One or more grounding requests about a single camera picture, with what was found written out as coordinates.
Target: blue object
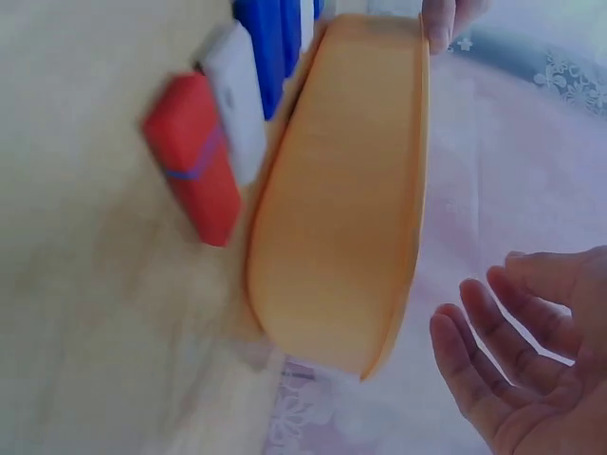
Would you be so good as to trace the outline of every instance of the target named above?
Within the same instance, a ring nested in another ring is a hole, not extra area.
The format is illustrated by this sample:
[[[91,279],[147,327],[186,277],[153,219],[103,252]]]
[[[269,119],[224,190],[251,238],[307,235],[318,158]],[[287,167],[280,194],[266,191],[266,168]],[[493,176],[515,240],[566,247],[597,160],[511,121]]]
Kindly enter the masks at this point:
[[[302,7],[300,0],[281,0],[285,75],[290,78],[300,59],[302,48]]]
[[[285,53],[281,17],[282,0],[235,0],[234,18],[245,27],[253,42],[264,117],[274,117],[283,97]]]
[[[324,0],[314,0],[314,19],[321,17],[324,9]]]

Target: table surface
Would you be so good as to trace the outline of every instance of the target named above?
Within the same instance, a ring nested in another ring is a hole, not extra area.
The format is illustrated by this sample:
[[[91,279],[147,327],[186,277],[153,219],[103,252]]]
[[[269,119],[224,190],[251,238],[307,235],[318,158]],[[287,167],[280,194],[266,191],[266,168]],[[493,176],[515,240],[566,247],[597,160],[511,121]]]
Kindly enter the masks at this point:
[[[227,0],[25,2],[0,19],[0,452],[261,453],[284,356],[241,286],[258,185],[229,247],[203,246],[138,132],[229,19]]]

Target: hand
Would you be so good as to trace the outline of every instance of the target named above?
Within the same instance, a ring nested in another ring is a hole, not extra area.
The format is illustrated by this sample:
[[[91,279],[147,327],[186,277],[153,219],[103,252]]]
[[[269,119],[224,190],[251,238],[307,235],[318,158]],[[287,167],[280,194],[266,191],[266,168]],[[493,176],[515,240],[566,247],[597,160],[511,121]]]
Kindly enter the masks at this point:
[[[430,52],[443,52],[474,19],[489,9],[491,0],[424,0],[422,16]]]
[[[540,345],[575,363],[538,354],[486,288],[465,281],[471,325],[509,381],[479,349],[459,308],[440,307],[431,320],[434,355],[462,414],[498,455],[607,453],[607,247],[511,254],[487,279]]]

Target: red object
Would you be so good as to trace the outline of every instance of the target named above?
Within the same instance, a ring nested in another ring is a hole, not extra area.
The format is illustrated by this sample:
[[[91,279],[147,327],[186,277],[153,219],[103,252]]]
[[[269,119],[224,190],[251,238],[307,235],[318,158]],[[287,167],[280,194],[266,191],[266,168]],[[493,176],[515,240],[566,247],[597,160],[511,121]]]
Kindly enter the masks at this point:
[[[174,77],[143,133],[200,240],[225,246],[241,199],[207,79],[198,73]]]

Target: container lid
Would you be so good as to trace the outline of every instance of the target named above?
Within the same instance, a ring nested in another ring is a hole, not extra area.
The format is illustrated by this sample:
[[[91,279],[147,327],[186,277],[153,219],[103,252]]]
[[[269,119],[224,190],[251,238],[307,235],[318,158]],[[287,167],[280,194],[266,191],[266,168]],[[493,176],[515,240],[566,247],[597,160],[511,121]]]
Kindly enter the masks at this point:
[[[425,190],[420,21],[328,27],[271,170],[248,252],[250,304],[287,354],[365,378],[392,351]]]

